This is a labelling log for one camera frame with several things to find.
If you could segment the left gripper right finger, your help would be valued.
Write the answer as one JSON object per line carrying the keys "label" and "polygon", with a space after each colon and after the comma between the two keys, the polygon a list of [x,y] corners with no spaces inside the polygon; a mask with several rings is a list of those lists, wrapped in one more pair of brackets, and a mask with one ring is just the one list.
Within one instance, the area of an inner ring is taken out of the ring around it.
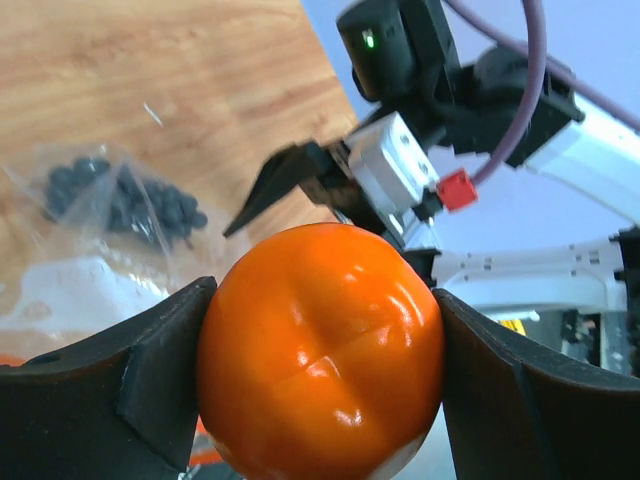
{"label": "left gripper right finger", "polygon": [[636,479],[639,381],[579,362],[433,292],[460,479]]}

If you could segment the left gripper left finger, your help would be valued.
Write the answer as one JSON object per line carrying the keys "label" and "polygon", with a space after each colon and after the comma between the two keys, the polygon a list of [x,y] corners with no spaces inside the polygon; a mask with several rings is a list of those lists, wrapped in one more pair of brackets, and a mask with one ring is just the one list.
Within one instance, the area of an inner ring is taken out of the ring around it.
{"label": "left gripper left finger", "polygon": [[216,281],[1,368],[4,479],[176,479],[197,424],[195,357]]}

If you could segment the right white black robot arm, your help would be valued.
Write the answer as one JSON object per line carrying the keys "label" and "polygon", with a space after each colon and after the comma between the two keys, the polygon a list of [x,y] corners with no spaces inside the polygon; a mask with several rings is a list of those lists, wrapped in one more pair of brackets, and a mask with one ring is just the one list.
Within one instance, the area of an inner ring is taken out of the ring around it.
{"label": "right white black robot arm", "polygon": [[337,19],[352,77],[374,112],[349,135],[273,154],[233,235],[293,189],[377,234],[430,287],[485,314],[575,310],[639,315],[639,232],[520,252],[453,253],[428,223],[477,198],[500,166],[524,168],[639,219],[639,120],[547,54],[543,8],[528,39],[456,1],[360,1]]}

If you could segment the dark blueberry cluster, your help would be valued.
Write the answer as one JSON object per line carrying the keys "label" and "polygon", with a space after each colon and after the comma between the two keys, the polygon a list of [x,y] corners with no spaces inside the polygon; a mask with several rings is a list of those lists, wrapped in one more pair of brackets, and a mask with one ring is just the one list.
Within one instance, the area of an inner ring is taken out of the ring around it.
{"label": "dark blueberry cluster", "polygon": [[81,156],[56,166],[46,185],[48,218],[56,223],[93,227],[100,232],[132,234],[155,249],[190,241],[208,224],[195,196],[129,162]]}

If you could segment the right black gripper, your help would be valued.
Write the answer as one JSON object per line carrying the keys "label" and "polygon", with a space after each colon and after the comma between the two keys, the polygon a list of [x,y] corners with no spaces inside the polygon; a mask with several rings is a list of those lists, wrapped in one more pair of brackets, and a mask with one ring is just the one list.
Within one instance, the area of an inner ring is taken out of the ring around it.
{"label": "right black gripper", "polygon": [[403,248],[400,228],[383,218],[351,176],[348,154],[344,142],[321,147],[315,141],[293,144],[274,153],[261,168],[224,237],[233,236],[300,186],[312,203],[326,206],[340,222],[381,236],[394,248]]}

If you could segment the orange fake orange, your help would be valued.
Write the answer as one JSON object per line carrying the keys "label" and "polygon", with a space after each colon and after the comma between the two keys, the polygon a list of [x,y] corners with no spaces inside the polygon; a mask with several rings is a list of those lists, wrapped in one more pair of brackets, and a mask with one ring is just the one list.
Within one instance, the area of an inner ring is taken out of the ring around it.
{"label": "orange fake orange", "polygon": [[247,479],[389,479],[437,415],[444,325],[382,238],[338,223],[263,240],[224,277],[197,353],[200,416]]}

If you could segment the clear zip bag orange seal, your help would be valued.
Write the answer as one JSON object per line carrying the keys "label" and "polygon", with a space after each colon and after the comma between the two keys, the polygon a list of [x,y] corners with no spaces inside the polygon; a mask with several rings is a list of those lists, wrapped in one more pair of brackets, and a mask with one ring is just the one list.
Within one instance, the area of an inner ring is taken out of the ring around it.
{"label": "clear zip bag orange seal", "polygon": [[201,277],[217,284],[243,249],[223,238],[226,213],[200,201],[207,226],[172,249],[155,249],[132,234],[50,220],[48,173],[81,156],[129,162],[140,173],[171,183],[108,145],[47,146],[5,167],[1,368],[21,366],[113,327]]}

